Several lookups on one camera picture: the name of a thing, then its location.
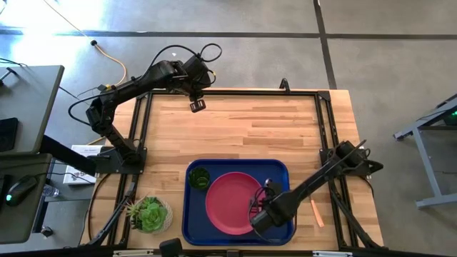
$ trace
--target computer mouse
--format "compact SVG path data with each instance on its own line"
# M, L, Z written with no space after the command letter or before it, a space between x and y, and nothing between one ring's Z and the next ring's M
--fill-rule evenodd
M20 178L9 190L6 195L6 205L19 205L37 185L38 181L34 176L25 175Z

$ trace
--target pink plate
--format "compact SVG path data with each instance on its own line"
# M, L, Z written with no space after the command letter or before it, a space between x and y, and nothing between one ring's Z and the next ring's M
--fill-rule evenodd
M229 235L252 231L248 219L249 199L260 187L260 183L246 173L231 172L218 177L206 194L209 220L218 230Z

